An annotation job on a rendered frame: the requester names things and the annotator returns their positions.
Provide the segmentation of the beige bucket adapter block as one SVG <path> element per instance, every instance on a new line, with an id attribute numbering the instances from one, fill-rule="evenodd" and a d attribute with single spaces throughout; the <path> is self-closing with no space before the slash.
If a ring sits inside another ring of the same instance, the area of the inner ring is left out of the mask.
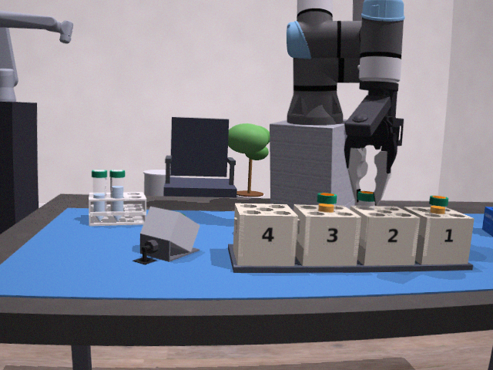
<path id="1" fill-rule="evenodd" d="M 357 259 L 364 266 L 414 265 L 420 217 L 399 207 L 350 210 L 361 216 Z"/>
<path id="2" fill-rule="evenodd" d="M 302 266 L 357 266 L 361 217 L 345 206 L 333 213 L 294 204 L 298 216 L 296 257 Z"/>
<path id="3" fill-rule="evenodd" d="M 294 266 L 297 221 L 286 204 L 235 203 L 237 266 Z"/>
<path id="4" fill-rule="evenodd" d="M 420 217 L 415 257 L 419 264 L 468 263 L 473 217 L 449 208 L 445 214 L 433 214 L 430 207 L 403 207 L 403 210 Z"/>

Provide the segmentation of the blue tube rack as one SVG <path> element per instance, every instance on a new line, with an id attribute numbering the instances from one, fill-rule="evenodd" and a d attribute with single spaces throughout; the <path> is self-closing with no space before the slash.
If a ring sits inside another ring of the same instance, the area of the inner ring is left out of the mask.
<path id="1" fill-rule="evenodd" d="M 493 236 L 493 207 L 485 207 L 482 230 Z"/>

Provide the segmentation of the white tube rack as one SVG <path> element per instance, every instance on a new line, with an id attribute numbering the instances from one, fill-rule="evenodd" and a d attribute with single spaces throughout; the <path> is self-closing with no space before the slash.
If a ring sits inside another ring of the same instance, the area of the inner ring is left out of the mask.
<path id="1" fill-rule="evenodd" d="M 130 195 L 137 194 L 137 195 Z M 138 198 L 131 198 L 138 197 Z M 93 212 L 93 205 L 90 209 L 90 201 L 130 201 L 141 200 L 142 204 L 124 204 L 124 211 L 111 212 L 110 205 L 106 205 L 106 212 Z M 136 216 L 143 215 L 143 216 Z M 104 216 L 102 221 L 98 221 L 95 216 Z M 122 216 L 116 221 L 113 216 Z M 95 199 L 93 193 L 89 193 L 89 226 L 113 226 L 113 225 L 143 225 L 146 219 L 146 197 L 143 192 L 124 193 L 124 198 L 114 199 L 110 193 L 106 193 L 106 198 Z"/>

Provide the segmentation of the blue bench mat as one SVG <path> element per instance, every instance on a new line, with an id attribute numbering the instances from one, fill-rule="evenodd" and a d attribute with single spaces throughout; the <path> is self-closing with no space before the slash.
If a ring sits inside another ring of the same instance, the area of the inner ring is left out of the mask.
<path id="1" fill-rule="evenodd" d="M 173 210 L 200 225 L 200 250 L 150 264 L 143 225 L 89 226 L 89 208 L 67 208 L 0 264 L 0 297 L 103 300 L 354 298 L 493 291 L 493 236 L 473 217 L 470 271 L 233 273 L 234 211 Z"/>

